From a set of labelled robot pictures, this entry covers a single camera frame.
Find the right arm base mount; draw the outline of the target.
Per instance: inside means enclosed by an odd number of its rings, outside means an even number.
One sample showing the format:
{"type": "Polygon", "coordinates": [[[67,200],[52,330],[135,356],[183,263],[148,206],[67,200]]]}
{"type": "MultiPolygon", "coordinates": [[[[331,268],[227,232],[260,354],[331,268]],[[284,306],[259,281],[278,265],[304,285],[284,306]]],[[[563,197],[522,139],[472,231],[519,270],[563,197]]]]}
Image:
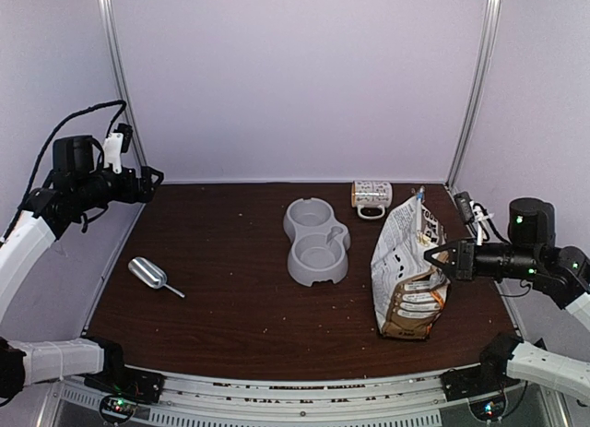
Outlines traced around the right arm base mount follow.
{"type": "Polygon", "coordinates": [[[506,391],[519,385],[518,379],[493,372],[488,366],[475,365],[449,369],[440,376],[448,402],[464,400],[478,421],[500,421],[509,412],[506,391]]]}

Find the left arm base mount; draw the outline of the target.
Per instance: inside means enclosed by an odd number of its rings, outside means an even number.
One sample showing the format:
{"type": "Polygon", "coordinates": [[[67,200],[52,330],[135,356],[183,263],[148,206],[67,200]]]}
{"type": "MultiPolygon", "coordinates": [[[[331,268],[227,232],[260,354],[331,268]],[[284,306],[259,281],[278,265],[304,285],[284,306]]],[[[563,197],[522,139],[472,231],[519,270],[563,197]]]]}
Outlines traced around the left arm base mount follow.
{"type": "Polygon", "coordinates": [[[120,425],[131,420],[141,405],[159,403],[164,375],[129,369],[125,379],[115,383],[110,374],[84,374],[84,385],[104,393],[98,412],[104,421],[120,425]]]}

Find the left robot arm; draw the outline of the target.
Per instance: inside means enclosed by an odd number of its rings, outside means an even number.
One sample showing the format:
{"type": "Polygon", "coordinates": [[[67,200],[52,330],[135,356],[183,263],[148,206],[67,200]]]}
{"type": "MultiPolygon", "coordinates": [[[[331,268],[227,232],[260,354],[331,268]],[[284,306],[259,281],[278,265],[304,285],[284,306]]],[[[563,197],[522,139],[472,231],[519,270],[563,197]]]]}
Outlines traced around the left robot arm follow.
{"type": "MultiPolygon", "coordinates": [[[[53,144],[53,167],[40,188],[26,194],[15,228],[1,247],[1,310],[7,311],[23,281],[75,223],[87,227],[90,210],[106,212],[112,202],[150,202],[164,179],[149,166],[125,168],[124,133],[99,143],[93,136],[61,138],[53,144]]],[[[67,341],[1,341],[1,399],[10,402],[29,385],[70,375],[95,374],[114,394],[132,386],[122,347],[103,338],[67,341]]]]}

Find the metal scoop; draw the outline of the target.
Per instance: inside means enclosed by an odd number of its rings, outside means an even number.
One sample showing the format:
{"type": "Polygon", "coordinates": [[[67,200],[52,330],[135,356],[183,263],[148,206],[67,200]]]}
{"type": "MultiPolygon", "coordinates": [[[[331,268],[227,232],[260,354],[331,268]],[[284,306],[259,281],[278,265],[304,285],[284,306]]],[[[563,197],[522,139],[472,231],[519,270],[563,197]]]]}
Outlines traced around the metal scoop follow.
{"type": "Polygon", "coordinates": [[[167,274],[160,267],[145,257],[137,256],[133,258],[127,266],[133,275],[135,275],[151,289],[167,289],[179,296],[181,299],[185,298],[185,294],[183,292],[175,289],[168,283],[167,274]]]}

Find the gold binder clip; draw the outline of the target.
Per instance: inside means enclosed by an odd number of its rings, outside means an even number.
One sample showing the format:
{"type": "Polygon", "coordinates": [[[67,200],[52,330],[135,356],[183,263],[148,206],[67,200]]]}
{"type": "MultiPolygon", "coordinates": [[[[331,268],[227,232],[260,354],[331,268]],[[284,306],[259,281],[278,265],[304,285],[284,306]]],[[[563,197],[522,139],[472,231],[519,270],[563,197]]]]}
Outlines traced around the gold binder clip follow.
{"type": "Polygon", "coordinates": [[[428,246],[431,243],[431,238],[421,231],[417,232],[417,239],[418,239],[418,243],[420,243],[424,246],[428,246]]]}

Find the dog food bag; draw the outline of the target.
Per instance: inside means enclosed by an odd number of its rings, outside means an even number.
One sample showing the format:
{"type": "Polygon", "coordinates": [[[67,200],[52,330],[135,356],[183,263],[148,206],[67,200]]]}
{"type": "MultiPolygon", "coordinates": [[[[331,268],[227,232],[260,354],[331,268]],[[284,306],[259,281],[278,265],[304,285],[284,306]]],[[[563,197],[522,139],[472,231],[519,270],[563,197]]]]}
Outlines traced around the dog food bag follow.
{"type": "Polygon", "coordinates": [[[394,208],[384,222],[371,261],[373,309],[386,338],[423,340],[441,316],[449,282],[429,282],[426,250],[446,242],[445,230],[416,194],[394,208]],[[417,232],[431,238],[424,246],[417,232]]]}

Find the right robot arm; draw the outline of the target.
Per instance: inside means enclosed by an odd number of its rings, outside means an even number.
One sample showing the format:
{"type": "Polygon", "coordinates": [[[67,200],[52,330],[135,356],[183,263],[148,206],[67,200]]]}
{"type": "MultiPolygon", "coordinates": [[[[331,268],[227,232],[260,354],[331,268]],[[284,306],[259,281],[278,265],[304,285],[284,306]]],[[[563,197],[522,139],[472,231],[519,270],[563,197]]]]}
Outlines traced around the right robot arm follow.
{"type": "MultiPolygon", "coordinates": [[[[423,258],[448,279],[519,279],[530,283],[583,326],[589,325],[589,258],[575,246],[555,244],[555,209],[534,197],[509,204],[508,239],[501,243],[455,240],[423,258]]],[[[505,379],[524,380],[589,402],[589,364],[554,354],[509,333],[500,333],[479,355],[472,381],[489,392],[505,379]]]]}

